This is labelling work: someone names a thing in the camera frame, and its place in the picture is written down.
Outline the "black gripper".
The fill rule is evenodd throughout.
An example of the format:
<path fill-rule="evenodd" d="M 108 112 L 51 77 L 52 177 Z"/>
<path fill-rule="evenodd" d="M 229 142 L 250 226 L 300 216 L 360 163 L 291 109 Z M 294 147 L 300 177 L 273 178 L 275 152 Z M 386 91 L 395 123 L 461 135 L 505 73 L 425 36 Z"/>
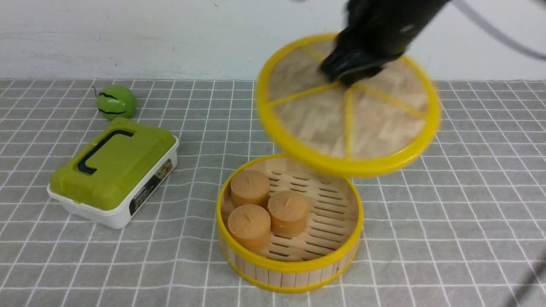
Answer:
<path fill-rule="evenodd" d="M 403 54 L 448 0 L 349 0 L 347 25 L 320 64 L 329 82 L 352 86 Z"/>

